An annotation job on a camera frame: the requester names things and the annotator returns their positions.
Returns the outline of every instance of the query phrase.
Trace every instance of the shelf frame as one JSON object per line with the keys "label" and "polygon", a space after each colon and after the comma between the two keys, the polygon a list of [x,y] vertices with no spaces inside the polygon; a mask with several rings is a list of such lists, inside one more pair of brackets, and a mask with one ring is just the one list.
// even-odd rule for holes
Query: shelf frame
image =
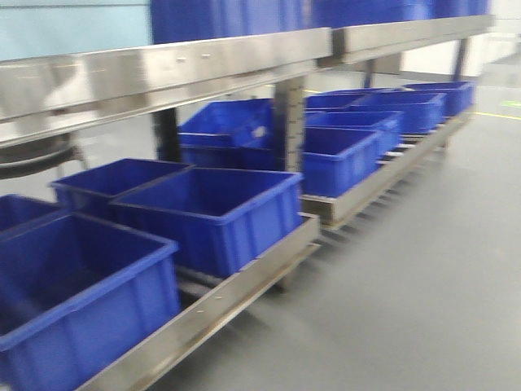
{"label": "shelf frame", "polygon": [[327,229],[339,229],[403,178],[420,160],[437,147],[443,147],[454,133],[469,123],[472,113],[473,108],[469,108],[438,125],[436,131],[418,138],[415,144],[407,144],[404,152],[391,153],[389,156],[395,156],[394,159],[337,198],[301,196],[302,209],[320,216],[322,225]]}
{"label": "shelf frame", "polygon": [[300,227],[77,390],[142,391],[154,384],[319,247],[312,243],[318,217],[302,216]]}

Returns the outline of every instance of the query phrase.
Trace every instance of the blue plastic bin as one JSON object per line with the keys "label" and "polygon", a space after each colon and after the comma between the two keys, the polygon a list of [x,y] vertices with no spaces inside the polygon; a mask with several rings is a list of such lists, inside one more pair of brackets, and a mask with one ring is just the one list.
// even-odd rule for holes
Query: blue plastic bin
{"label": "blue plastic bin", "polygon": [[181,125],[179,140],[207,147],[263,143],[273,132],[273,118],[271,99],[212,102]]}
{"label": "blue plastic bin", "polygon": [[432,19],[434,0],[383,0],[379,23]]}
{"label": "blue plastic bin", "polygon": [[445,94],[416,91],[367,95],[349,107],[362,112],[404,112],[403,133],[426,134],[444,120]]}
{"label": "blue plastic bin", "polygon": [[152,0],[154,43],[307,28],[307,0]]}
{"label": "blue plastic bin", "polygon": [[384,92],[391,90],[389,88],[356,88],[354,90],[333,90],[321,92],[319,95],[351,95],[351,94],[373,94],[374,92]]}
{"label": "blue plastic bin", "polygon": [[188,164],[167,161],[123,159],[54,181],[51,186],[64,206],[112,219],[109,201],[188,167]]}
{"label": "blue plastic bin", "polygon": [[401,143],[403,112],[328,112],[308,116],[306,125],[315,128],[378,130],[378,154],[384,155]]}
{"label": "blue plastic bin", "polygon": [[317,94],[306,98],[306,111],[340,112],[366,94]]}
{"label": "blue plastic bin", "polygon": [[470,2],[476,0],[434,0],[435,18],[453,18],[467,16],[470,13]]}
{"label": "blue plastic bin", "polygon": [[21,195],[0,197],[0,239],[30,230],[38,224],[61,217],[65,211],[58,204]]}
{"label": "blue plastic bin", "polygon": [[375,0],[315,0],[311,2],[311,25],[338,29],[378,23],[379,5]]}
{"label": "blue plastic bin", "polygon": [[469,2],[470,15],[487,15],[489,12],[488,0],[472,0]]}
{"label": "blue plastic bin", "polygon": [[0,240],[0,383],[76,389],[165,324],[176,248],[83,216]]}
{"label": "blue plastic bin", "polygon": [[427,93],[446,93],[445,116],[456,116],[474,103],[475,83],[473,81],[455,81],[451,83],[407,84],[411,90]]}
{"label": "blue plastic bin", "polygon": [[181,145],[182,161],[198,167],[243,169],[239,147]]}
{"label": "blue plastic bin", "polygon": [[337,29],[431,17],[431,0],[315,0],[309,18],[312,27]]}
{"label": "blue plastic bin", "polygon": [[300,224],[301,174],[191,169],[112,203],[120,222],[179,243],[179,265],[241,270]]}
{"label": "blue plastic bin", "polygon": [[307,128],[303,192],[337,197],[377,169],[380,132]]}

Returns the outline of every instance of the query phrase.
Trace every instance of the plastic bin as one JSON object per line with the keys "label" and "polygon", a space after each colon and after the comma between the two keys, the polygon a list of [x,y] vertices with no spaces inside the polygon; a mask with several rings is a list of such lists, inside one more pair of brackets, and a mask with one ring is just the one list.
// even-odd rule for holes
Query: plastic bin
{"label": "plastic bin", "polygon": [[306,98],[306,111],[340,112],[366,94],[317,94]]}
{"label": "plastic bin", "polygon": [[0,383],[76,389],[165,324],[176,248],[83,216],[0,241]]}
{"label": "plastic bin", "polygon": [[316,0],[311,2],[312,27],[378,23],[379,2],[375,0]]}
{"label": "plastic bin", "polygon": [[401,143],[403,112],[328,112],[308,116],[306,125],[320,128],[378,130],[378,154],[384,155]]}
{"label": "plastic bin", "polygon": [[274,112],[271,99],[212,102],[181,125],[185,145],[241,147],[269,138]]}
{"label": "plastic bin", "polygon": [[303,29],[303,0],[152,0],[154,43]]}
{"label": "plastic bin", "polygon": [[475,83],[473,81],[455,81],[451,83],[407,84],[411,90],[427,93],[446,93],[445,116],[456,116],[474,103]]}
{"label": "plastic bin", "polygon": [[444,120],[446,94],[416,91],[383,92],[366,96],[349,107],[351,111],[404,112],[403,133],[426,134]]}
{"label": "plastic bin", "polygon": [[337,197],[377,169],[380,132],[306,129],[303,192]]}
{"label": "plastic bin", "polygon": [[467,16],[470,12],[470,2],[476,0],[434,0],[435,18],[453,18]]}
{"label": "plastic bin", "polygon": [[384,92],[391,90],[389,88],[356,88],[354,90],[334,90],[321,92],[319,95],[351,95],[351,94],[373,94],[374,92]]}
{"label": "plastic bin", "polygon": [[30,230],[65,214],[57,204],[9,194],[0,197],[0,239]]}
{"label": "plastic bin", "polygon": [[60,203],[72,210],[112,219],[108,202],[190,167],[158,160],[123,159],[51,183]]}
{"label": "plastic bin", "polygon": [[431,17],[432,0],[316,0],[311,5],[310,24],[337,29]]}
{"label": "plastic bin", "polygon": [[470,15],[487,15],[489,12],[488,0],[472,0],[469,2]]}
{"label": "plastic bin", "polygon": [[432,19],[434,0],[383,0],[379,23]]}
{"label": "plastic bin", "polygon": [[191,169],[112,203],[120,222],[179,242],[180,265],[228,277],[301,222],[301,174]]}

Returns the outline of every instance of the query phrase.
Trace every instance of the gray floor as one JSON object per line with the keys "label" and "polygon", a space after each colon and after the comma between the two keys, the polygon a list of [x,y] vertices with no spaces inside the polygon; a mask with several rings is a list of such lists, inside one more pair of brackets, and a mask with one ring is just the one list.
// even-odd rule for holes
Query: gray floor
{"label": "gray floor", "polygon": [[[483,115],[445,155],[338,235],[325,233],[288,292],[268,292],[151,391],[519,391],[521,121],[499,117],[521,116],[501,105],[521,100],[519,70],[491,65],[479,88]],[[308,86],[359,81],[329,72]],[[79,139],[92,165],[153,157],[147,116]],[[45,184],[54,176],[2,181],[0,194],[51,199]]]}

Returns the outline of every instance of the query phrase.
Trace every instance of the metal support post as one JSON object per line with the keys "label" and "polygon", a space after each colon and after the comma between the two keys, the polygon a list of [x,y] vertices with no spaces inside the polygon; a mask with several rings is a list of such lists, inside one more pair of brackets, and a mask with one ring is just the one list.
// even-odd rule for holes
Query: metal support post
{"label": "metal support post", "polygon": [[454,65],[453,81],[460,81],[462,79],[462,70],[466,61],[466,49],[469,45],[469,38],[460,39],[458,43],[458,55]]}
{"label": "metal support post", "polygon": [[181,161],[181,147],[177,136],[177,109],[169,108],[153,113],[157,158]]}
{"label": "metal support post", "polygon": [[275,157],[277,169],[300,172],[304,145],[304,77],[275,86]]}
{"label": "metal support post", "polygon": [[366,77],[364,78],[364,88],[370,88],[373,85],[373,75],[376,60],[370,59],[366,61]]}

